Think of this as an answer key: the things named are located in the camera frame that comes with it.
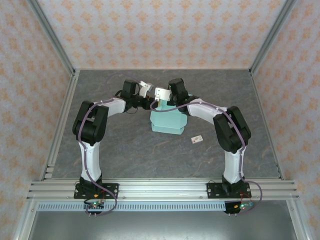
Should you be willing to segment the aluminium frame leg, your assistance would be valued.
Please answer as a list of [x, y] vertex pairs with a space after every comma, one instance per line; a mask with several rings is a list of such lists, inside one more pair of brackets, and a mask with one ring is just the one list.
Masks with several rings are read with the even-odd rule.
[[27, 201], [23, 208], [13, 240], [28, 240], [38, 209], [37, 201]]
[[292, 221], [292, 225], [294, 228], [294, 232], [297, 240], [308, 240], [308, 235], [305, 231], [305, 227], [303, 224], [302, 217], [299, 213], [298, 205], [295, 200], [287, 200], [286, 201], [287, 208], [289, 211], [289, 215]]

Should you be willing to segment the teal paper box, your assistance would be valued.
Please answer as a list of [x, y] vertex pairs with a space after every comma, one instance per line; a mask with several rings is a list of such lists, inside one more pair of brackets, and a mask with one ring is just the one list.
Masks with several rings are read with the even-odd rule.
[[150, 121], [153, 132], [181, 135], [188, 123], [188, 117], [178, 109], [163, 113], [151, 111]]

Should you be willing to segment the aluminium side rail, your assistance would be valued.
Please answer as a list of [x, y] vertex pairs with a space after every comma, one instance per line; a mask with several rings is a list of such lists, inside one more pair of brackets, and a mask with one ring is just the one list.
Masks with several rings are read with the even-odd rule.
[[77, 86], [80, 69], [76, 69], [74, 73], [70, 76], [69, 83], [64, 95], [64, 99], [62, 101], [62, 106], [59, 112], [59, 116], [57, 119], [57, 126], [54, 132], [54, 136], [52, 139], [51, 147], [48, 152], [47, 160], [45, 161], [45, 165], [42, 168], [42, 173], [39, 177], [39, 180], [42, 182], [46, 179], [47, 173], [49, 173], [49, 176], [52, 175], [51, 172], [48, 171], [50, 168], [54, 168], [55, 163], [57, 161], [57, 156], [59, 153], [59, 148], [61, 144], [61, 140], [63, 137], [63, 133], [65, 130], [66, 122], [68, 119], [68, 114], [70, 111], [72, 99], [74, 96], [74, 92]]
[[275, 165], [276, 165], [276, 168], [277, 168], [277, 171], [278, 171], [279, 178], [281, 180], [285, 180], [286, 177], [284, 176], [284, 170], [283, 170], [283, 167], [281, 165], [281, 162], [278, 159], [277, 150], [276, 150], [276, 148], [274, 146], [273, 138], [272, 138], [271, 133], [269, 131], [268, 121], [266, 119], [266, 115], [265, 115], [265, 112], [264, 112], [264, 109], [263, 109], [263, 105], [262, 105], [262, 102], [261, 102], [261, 99], [260, 99], [260, 96], [259, 96], [259, 93], [258, 93], [258, 88], [257, 88], [257, 85], [255, 83], [254, 76], [250, 75], [250, 79], [251, 79], [251, 82], [252, 82], [252, 85], [253, 85], [253, 89], [254, 89], [254, 92], [255, 92], [255, 95], [256, 95], [256, 98], [257, 98], [259, 109], [261, 111], [263, 123], [264, 123], [265, 130], [266, 130], [266, 133], [267, 133], [267, 136], [268, 136], [268, 141], [269, 141], [269, 144], [270, 144], [270, 148], [272, 150], [272, 155], [274, 157], [274, 161], [275, 161]]

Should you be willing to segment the small controller circuit board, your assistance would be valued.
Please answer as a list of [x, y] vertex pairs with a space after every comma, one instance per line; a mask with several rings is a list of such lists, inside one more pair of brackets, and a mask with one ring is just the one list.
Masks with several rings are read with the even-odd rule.
[[233, 208], [235, 210], [244, 210], [247, 208], [251, 208], [254, 206], [254, 203], [252, 201], [249, 202], [236, 202]]
[[84, 208], [88, 210], [102, 210], [105, 208], [105, 204], [101, 200], [90, 201], [89, 199], [86, 199], [83, 203], [85, 205]]

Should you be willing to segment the aluminium mounting rail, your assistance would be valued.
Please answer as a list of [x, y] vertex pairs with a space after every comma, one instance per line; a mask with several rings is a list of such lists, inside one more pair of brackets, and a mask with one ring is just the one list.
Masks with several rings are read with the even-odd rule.
[[[74, 198], [74, 178], [50, 178], [31, 183], [28, 200], [69, 201]], [[208, 178], [111, 178], [106, 183], [118, 183], [120, 201], [207, 201]], [[299, 200], [293, 180], [258, 178], [250, 181], [252, 200]]]

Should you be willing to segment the grey metal sheet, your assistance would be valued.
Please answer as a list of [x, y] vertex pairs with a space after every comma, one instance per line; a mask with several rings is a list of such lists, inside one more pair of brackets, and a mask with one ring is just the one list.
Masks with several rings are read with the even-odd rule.
[[223, 212], [83, 212], [36, 214], [28, 240], [297, 240], [288, 213], [266, 207], [230, 216]]

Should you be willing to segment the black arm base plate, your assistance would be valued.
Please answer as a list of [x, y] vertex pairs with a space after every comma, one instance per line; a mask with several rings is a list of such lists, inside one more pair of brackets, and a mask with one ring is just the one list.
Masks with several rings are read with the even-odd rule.
[[250, 185], [239, 181], [230, 184], [228, 182], [208, 182], [206, 184], [207, 197], [209, 199], [240, 199], [251, 198]]
[[[116, 198], [118, 198], [119, 193], [119, 184], [118, 183], [102, 183], [102, 187], [111, 192]], [[90, 182], [89, 184], [80, 184], [75, 185], [74, 190], [74, 199], [113, 199], [111, 194], [104, 189], [97, 187], [95, 184]]]

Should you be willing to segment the aluminium frame post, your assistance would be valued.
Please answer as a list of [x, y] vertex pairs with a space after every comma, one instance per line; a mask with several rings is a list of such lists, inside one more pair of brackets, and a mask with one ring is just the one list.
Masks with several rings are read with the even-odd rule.
[[67, 53], [65, 52], [58, 36], [56, 35], [54, 28], [50, 24], [43, 8], [41, 7], [38, 0], [26, 0], [29, 4], [30, 8], [34, 12], [35, 16], [37, 17], [39, 24], [41, 25], [43, 31], [45, 32], [46, 36], [50, 40], [53, 48], [55, 49], [57, 55], [59, 56], [60, 60], [62, 61], [64, 67], [67, 71], [73, 76], [75, 74], [75, 68], [73, 67]]
[[248, 69], [250, 75], [253, 77], [254, 74], [258, 71], [259, 66], [266, 57], [270, 47], [278, 36], [281, 28], [283, 27], [287, 17], [290, 15], [293, 7], [295, 6], [297, 0], [285, 0], [284, 5], [282, 6], [278, 16], [276, 17], [273, 25], [270, 28], [265, 40], [262, 43], [251, 67]]

